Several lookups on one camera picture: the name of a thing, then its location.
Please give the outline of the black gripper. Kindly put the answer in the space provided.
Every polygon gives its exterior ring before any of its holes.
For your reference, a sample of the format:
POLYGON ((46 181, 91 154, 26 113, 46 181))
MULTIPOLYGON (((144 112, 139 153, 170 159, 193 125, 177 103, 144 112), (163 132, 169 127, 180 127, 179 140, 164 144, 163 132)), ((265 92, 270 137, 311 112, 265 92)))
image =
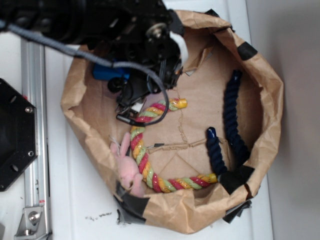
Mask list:
POLYGON ((115 60, 143 65, 161 82, 131 68, 128 80, 113 77, 108 84, 110 91, 119 93, 117 103, 135 105, 150 94, 175 87, 188 59, 185 30, 177 14, 161 0, 109 0, 107 6, 114 14, 110 52, 115 60))

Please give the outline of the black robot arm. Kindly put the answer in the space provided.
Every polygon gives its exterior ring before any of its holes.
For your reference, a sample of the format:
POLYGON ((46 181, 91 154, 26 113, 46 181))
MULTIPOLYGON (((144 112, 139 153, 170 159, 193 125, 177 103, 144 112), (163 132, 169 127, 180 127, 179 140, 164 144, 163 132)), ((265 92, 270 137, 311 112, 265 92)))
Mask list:
POLYGON ((105 43, 106 59, 141 64, 167 89, 187 58, 182 22, 161 0, 3 0, 0 18, 64 44, 105 43))

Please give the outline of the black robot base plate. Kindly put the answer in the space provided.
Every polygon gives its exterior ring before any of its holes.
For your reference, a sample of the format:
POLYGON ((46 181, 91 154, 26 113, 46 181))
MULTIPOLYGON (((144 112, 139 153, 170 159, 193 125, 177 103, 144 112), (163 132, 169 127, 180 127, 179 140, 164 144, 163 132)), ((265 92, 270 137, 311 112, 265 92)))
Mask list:
POLYGON ((7 191, 37 156, 36 108, 0 80, 0 191, 7 191))

